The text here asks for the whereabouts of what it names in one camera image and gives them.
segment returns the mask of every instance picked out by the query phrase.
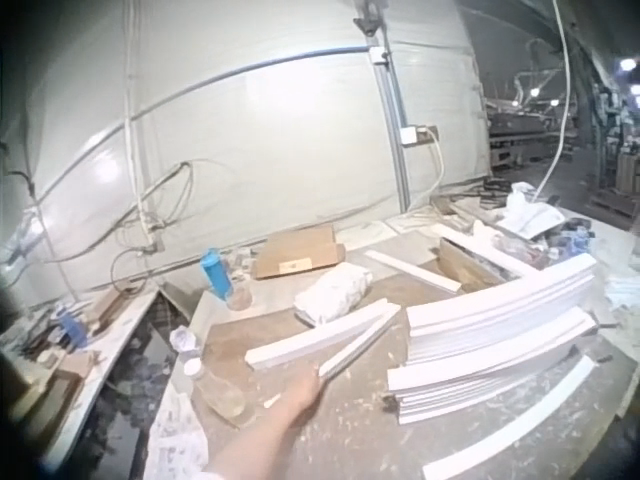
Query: dusty table surface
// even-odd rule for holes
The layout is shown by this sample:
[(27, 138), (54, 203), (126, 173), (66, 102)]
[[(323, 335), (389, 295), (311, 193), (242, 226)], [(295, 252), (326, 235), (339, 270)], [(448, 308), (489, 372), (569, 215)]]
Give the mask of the dusty table surface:
[[(362, 305), (386, 297), (404, 307), (448, 298), (449, 294), (404, 275), (376, 282)], [(250, 349), (306, 329), (291, 310), (214, 325), (205, 365), (240, 387), (255, 405), (281, 392), (296, 367), (322, 362), (344, 344), (265, 371), (244, 362)], [(408, 324), (402, 310), (381, 339), (331, 382), (315, 416), (292, 436), (293, 449), (282, 464), (283, 478), (422, 478), (422, 465), (462, 450), (507, 425), (539, 402), (571, 370), (579, 355), (492, 400), (439, 418), (399, 426), (385, 411), (386, 371), (406, 358)], [(459, 478), (569, 478), (596, 447), (627, 391), (636, 367), (598, 335), (581, 351), (613, 360), (594, 369), (585, 383), (551, 417), (520, 442)], [(193, 403), (209, 439), (210, 458), (234, 436), (194, 392)]]

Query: blue container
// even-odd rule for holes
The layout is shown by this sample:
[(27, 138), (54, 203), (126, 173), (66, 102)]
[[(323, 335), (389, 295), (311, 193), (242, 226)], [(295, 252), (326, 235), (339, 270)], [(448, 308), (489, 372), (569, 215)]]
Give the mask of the blue container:
[(200, 266), (209, 279), (213, 292), (226, 301), (227, 294), (231, 291), (231, 281), (218, 252), (213, 249), (208, 250), (200, 260)]
[(60, 326), (69, 335), (71, 344), (76, 348), (84, 348), (87, 346), (87, 331), (80, 322), (78, 322), (73, 315), (71, 315), (66, 308), (62, 307), (58, 309), (57, 317)]

